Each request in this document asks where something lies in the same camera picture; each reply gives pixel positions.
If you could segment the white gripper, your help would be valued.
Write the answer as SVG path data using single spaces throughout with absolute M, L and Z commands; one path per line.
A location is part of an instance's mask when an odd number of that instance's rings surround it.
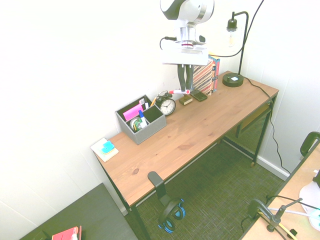
M 165 49 L 161 53 L 161 62 L 166 65 L 177 65 L 180 89 L 192 91 L 193 66 L 206 66 L 209 62 L 209 52 L 205 47 Z

